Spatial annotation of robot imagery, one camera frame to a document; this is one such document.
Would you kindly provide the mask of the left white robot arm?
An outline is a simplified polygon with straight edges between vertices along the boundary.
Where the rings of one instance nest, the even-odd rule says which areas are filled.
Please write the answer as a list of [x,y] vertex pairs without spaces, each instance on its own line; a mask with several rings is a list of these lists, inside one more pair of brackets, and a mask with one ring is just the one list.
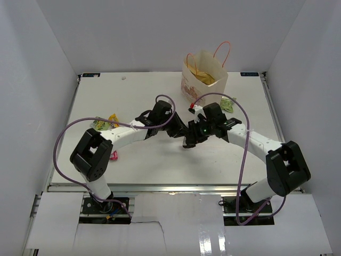
[[106,213],[112,208],[113,193],[104,177],[110,155],[119,148],[155,136],[159,131],[166,131],[171,138],[184,137],[188,132],[177,112],[163,100],[158,101],[153,110],[136,117],[127,127],[120,125],[102,132],[88,129],[84,133],[70,161],[85,179],[96,209]]

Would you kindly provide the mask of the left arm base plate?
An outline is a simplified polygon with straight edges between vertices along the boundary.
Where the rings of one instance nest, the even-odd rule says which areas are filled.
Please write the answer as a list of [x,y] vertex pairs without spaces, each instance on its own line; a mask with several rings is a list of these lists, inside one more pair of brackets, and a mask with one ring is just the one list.
[[129,209],[129,198],[116,197],[114,199],[119,203],[104,202],[103,205],[100,205],[92,197],[85,197],[80,211],[79,223],[129,225],[131,218],[126,212]]

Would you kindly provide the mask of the yellow candy packet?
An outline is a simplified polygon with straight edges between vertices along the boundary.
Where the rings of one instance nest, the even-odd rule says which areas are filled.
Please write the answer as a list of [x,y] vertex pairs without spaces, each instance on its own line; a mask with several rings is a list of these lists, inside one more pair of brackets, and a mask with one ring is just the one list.
[[118,120],[116,114],[112,114],[112,115],[108,118],[108,120],[110,121],[110,126],[111,126],[112,129],[115,129],[115,128],[119,127],[119,124],[118,124],[118,123],[119,123],[119,120]]

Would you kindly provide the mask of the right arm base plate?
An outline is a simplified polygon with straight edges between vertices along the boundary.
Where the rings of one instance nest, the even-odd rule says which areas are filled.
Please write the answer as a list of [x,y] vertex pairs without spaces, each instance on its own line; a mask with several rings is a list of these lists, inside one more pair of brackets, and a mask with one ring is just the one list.
[[[252,216],[254,212],[256,212],[261,205],[265,202],[262,200],[252,206],[245,205],[240,200],[239,202],[239,219],[240,222],[245,222],[249,217]],[[222,197],[222,199],[218,202],[218,205],[222,207],[223,210],[223,219],[224,225],[227,226],[237,226],[237,218],[236,218],[236,197],[235,196],[227,196]],[[259,214],[254,217],[247,226],[268,226],[274,225],[274,218],[271,216],[273,213],[272,205],[270,202],[262,208]]]

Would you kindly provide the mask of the red snack packet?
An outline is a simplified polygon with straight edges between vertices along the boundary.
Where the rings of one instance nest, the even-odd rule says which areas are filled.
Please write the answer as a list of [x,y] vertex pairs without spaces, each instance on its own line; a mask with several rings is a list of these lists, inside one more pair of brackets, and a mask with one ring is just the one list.
[[111,155],[110,155],[110,160],[111,161],[116,161],[118,159],[118,153],[116,151],[114,151]]

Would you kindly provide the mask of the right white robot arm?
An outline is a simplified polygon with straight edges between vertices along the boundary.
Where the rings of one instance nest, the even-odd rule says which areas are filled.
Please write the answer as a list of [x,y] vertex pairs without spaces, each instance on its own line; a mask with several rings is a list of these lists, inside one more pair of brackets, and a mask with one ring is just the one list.
[[285,197],[311,179],[311,173],[299,145],[283,143],[250,131],[242,121],[227,119],[217,103],[190,105],[194,120],[188,123],[184,147],[195,147],[209,136],[237,145],[258,157],[266,165],[266,178],[249,185],[240,193],[241,208],[252,213],[260,202],[278,195]]

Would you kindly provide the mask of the large brown snack bag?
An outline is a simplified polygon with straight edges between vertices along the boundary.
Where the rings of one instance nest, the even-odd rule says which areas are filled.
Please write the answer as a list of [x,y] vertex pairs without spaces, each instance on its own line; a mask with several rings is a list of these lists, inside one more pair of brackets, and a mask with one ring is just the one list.
[[197,80],[201,81],[202,83],[206,85],[211,85],[216,82],[215,78],[206,72],[194,71],[192,72],[192,74]]

